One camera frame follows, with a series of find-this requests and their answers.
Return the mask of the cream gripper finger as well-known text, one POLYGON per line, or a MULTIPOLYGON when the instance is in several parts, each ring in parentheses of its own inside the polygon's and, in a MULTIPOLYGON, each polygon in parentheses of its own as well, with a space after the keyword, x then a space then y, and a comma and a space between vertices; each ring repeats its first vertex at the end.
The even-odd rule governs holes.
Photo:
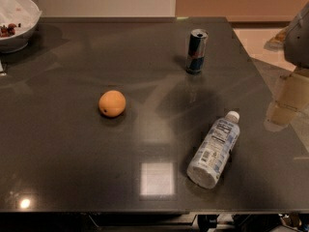
POLYGON ((276 101, 272 101, 267 108, 264 126, 268 131, 281 131, 291 123, 295 115, 295 111, 280 106, 276 101))

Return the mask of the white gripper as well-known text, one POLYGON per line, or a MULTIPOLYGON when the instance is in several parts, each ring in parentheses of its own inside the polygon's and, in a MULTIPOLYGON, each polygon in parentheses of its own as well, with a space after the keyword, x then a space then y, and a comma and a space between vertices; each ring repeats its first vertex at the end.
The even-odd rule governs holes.
POLYGON ((300 111, 309 104, 309 2, 290 22, 284 41, 287 62, 305 69, 281 75, 274 89, 274 100, 284 108, 300 111))

